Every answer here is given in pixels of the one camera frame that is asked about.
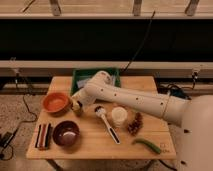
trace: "green plastic basket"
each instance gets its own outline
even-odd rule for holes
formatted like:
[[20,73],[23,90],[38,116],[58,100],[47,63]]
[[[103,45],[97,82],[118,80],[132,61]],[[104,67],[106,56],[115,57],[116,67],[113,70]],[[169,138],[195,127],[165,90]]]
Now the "green plastic basket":
[[115,86],[121,87],[119,70],[117,68],[88,68],[88,69],[74,69],[72,76],[72,87],[70,94],[73,95],[79,90],[77,82],[92,78],[98,71],[106,71],[111,76],[115,76]]

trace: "gray floor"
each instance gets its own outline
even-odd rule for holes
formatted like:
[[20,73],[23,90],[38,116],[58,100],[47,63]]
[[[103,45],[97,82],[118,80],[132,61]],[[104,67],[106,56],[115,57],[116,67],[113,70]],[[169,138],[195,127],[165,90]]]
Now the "gray floor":
[[[30,110],[39,114],[41,100],[43,96],[27,96],[26,100]],[[31,119],[22,101],[22,95],[0,95],[0,133],[13,131],[20,120]],[[9,161],[0,161],[1,171],[51,171],[52,167],[44,160],[26,159],[26,151],[32,136],[35,123],[23,124],[13,139],[11,145],[14,148],[14,157]],[[170,126],[172,138],[175,143],[176,151],[179,149],[180,130],[175,126]],[[10,155],[10,149],[5,151],[5,155]],[[149,161],[143,160],[59,160],[57,161],[64,170],[74,171],[99,171],[99,170],[145,170],[143,168]],[[170,165],[176,166],[176,161],[166,161]],[[169,171],[156,161],[149,171]]]

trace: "dark ceramic bowl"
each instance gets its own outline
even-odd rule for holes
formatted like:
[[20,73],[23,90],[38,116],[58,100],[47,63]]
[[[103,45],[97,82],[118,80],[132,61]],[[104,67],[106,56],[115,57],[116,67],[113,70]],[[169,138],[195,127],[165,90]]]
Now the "dark ceramic bowl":
[[43,100],[43,108],[48,113],[56,113],[65,109],[69,104],[69,98],[61,92],[49,93]]
[[59,146],[71,147],[79,136],[78,125],[73,121],[59,123],[53,131],[53,140]]

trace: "table leg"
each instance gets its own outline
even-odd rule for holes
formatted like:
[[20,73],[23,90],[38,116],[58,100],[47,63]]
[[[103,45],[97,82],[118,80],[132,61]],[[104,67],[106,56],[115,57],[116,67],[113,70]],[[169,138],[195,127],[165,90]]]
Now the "table leg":
[[46,159],[46,161],[47,161],[56,171],[62,171],[62,170],[63,170],[53,159]]

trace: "small white container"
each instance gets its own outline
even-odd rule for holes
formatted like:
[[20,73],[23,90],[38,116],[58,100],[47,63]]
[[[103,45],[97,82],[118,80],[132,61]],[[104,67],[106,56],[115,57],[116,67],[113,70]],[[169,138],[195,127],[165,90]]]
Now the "small white container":
[[126,121],[128,113],[123,107],[115,107],[111,115],[114,126],[121,127]]

